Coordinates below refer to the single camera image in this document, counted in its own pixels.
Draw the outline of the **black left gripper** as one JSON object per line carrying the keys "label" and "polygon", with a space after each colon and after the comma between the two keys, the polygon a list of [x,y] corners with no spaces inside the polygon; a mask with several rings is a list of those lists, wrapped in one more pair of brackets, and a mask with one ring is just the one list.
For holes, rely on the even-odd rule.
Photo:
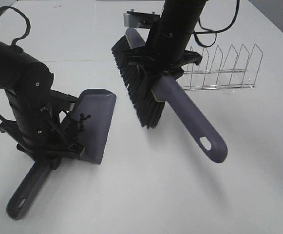
{"label": "black left gripper", "polygon": [[68,139],[65,132],[71,111],[58,111],[50,103],[50,90],[20,97],[15,91],[5,91],[14,120],[2,119],[0,131],[17,142],[17,149],[34,161],[46,160],[52,170],[61,158],[82,159],[84,145]]}

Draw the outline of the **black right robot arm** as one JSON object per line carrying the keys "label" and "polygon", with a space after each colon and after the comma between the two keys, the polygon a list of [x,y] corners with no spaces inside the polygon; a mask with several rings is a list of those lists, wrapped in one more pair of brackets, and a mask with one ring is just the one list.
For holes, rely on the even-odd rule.
{"label": "black right robot arm", "polygon": [[182,66],[200,64],[202,56],[187,51],[186,46],[205,6],[204,0],[167,0],[161,15],[129,12],[140,18],[150,31],[143,40],[134,27],[129,27],[117,43],[119,67],[132,99],[145,98],[158,80],[160,72],[183,74]]}

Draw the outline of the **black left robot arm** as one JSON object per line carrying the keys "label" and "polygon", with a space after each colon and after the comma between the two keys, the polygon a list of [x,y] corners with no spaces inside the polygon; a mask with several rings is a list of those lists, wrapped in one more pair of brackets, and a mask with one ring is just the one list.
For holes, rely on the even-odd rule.
{"label": "black left robot arm", "polygon": [[85,147],[77,142],[76,121],[63,127],[59,114],[68,113],[78,98],[52,90],[54,74],[20,47],[0,41],[0,89],[4,90],[14,120],[0,114],[0,132],[17,142],[17,149],[34,161],[54,163],[62,157],[79,159]]}

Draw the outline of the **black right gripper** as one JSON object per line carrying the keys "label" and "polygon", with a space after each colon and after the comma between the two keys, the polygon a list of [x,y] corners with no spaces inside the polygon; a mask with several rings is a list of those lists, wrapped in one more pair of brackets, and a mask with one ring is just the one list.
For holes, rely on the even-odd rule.
{"label": "black right gripper", "polygon": [[152,96],[152,76],[160,71],[174,72],[174,78],[180,78],[184,73],[183,65],[201,63],[199,53],[186,49],[195,25],[196,22],[157,21],[152,24],[146,40],[135,28],[126,30],[124,69],[132,69],[139,76],[140,97]]}

